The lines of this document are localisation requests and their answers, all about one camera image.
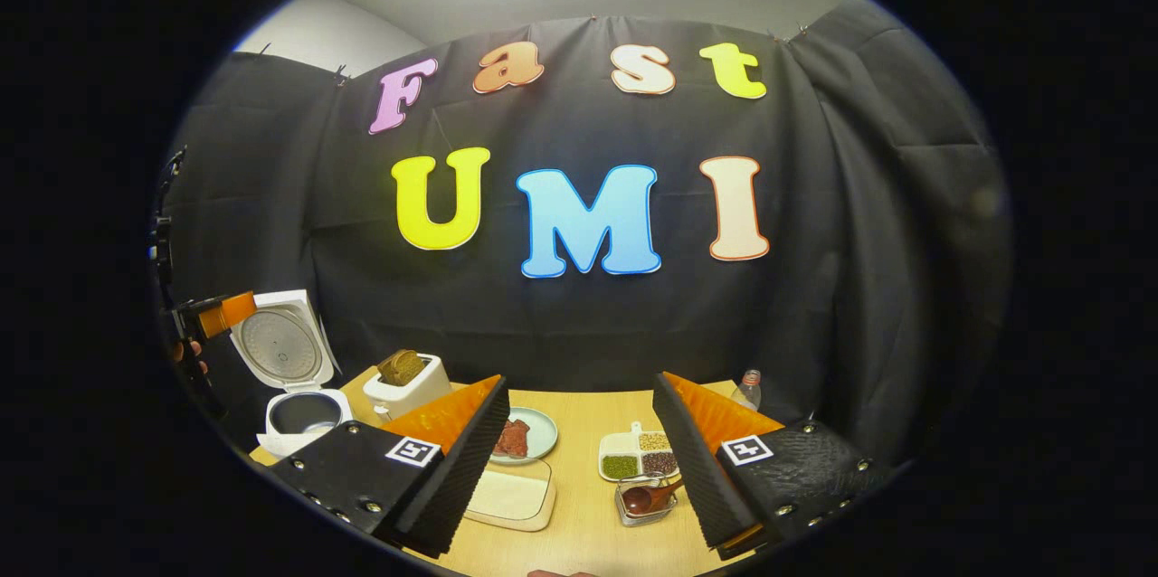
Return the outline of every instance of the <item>yellow letter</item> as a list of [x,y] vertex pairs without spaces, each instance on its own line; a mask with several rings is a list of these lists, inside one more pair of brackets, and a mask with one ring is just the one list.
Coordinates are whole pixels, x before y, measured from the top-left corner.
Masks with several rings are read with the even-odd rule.
[[543,74],[538,46],[530,42],[508,43],[481,58],[482,71],[475,75],[475,90],[491,93],[513,85],[529,85]]
[[712,60],[716,71],[716,82],[721,89],[736,97],[756,100],[763,97],[768,89],[761,82],[748,81],[745,66],[760,66],[756,58],[740,52],[734,43],[718,43],[699,50],[699,57]]
[[398,231],[419,249],[454,249],[474,238],[483,207],[483,163],[491,153],[485,147],[452,152],[446,165],[455,170],[454,219],[431,222],[426,212],[426,176],[434,169],[432,156],[412,156],[394,165],[390,175],[398,182]]
[[768,254],[768,239],[756,224],[756,196],[752,177],[760,163],[747,156],[717,156],[699,165],[699,173],[712,180],[716,189],[716,218],[719,234],[709,247],[720,261],[750,261]]
[[660,95],[675,88],[675,75],[661,66],[667,53],[653,45],[621,45],[611,51],[611,81],[624,93]]

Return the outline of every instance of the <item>small glass bowl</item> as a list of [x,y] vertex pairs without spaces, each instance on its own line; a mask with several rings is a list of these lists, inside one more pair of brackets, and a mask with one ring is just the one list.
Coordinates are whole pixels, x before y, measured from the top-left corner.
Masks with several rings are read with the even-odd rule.
[[648,523],[655,523],[665,516],[669,514],[675,504],[679,502],[675,494],[668,496],[667,506],[646,513],[644,516],[633,516],[628,513],[626,507],[623,505],[623,492],[632,487],[667,487],[667,476],[659,472],[644,473],[642,475],[633,475],[632,477],[624,477],[615,485],[615,509],[620,512],[620,523],[626,525],[628,527],[637,527],[639,525],[647,525]]

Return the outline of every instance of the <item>orange part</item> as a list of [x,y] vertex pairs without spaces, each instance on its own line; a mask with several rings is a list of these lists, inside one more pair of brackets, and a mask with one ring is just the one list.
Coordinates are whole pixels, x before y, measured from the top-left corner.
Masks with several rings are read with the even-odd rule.
[[410,410],[387,422],[382,430],[438,444],[442,446],[442,454],[448,454],[499,378],[498,374],[492,375]]
[[201,329],[207,339],[237,326],[256,312],[257,302],[254,301],[254,293],[243,292],[236,297],[223,299],[215,308],[200,313],[198,317],[201,320]]
[[764,434],[784,428],[784,424],[777,421],[674,373],[665,371],[664,378],[667,378],[683,401],[683,406],[688,408],[691,421],[696,422],[699,436],[704,438],[712,457],[724,441],[749,434]]

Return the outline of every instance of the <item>plastic bottle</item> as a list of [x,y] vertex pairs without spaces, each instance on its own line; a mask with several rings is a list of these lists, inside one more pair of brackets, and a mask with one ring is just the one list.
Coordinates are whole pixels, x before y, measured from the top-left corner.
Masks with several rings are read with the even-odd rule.
[[749,368],[743,372],[740,386],[732,392],[732,400],[741,406],[756,410],[760,409],[760,371]]

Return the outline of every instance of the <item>pink letter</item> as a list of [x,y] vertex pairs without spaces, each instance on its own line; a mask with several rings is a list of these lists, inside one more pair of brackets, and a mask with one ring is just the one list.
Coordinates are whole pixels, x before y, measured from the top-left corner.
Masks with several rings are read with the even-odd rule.
[[[438,61],[431,58],[382,78],[382,100],[378,103],[378,118],[369,126],[369,133],[376,134],[401,125],[406,119],[402,102],[405,101],[408,107],[413,104],[418,100],[418,90],[423,88],[422,75],[433,75],[434,71],[438,71]],[[406,79],[412,75],[418,76],[408,82]]]
[[719,234],[709,247],[720,261],[750,261],[768,254],[768,239],[756,224],[756,196],[752,177],[760,163],[747,156],[717,156],[699,165],[699,173],[712,180],[716,189],[716,218]]

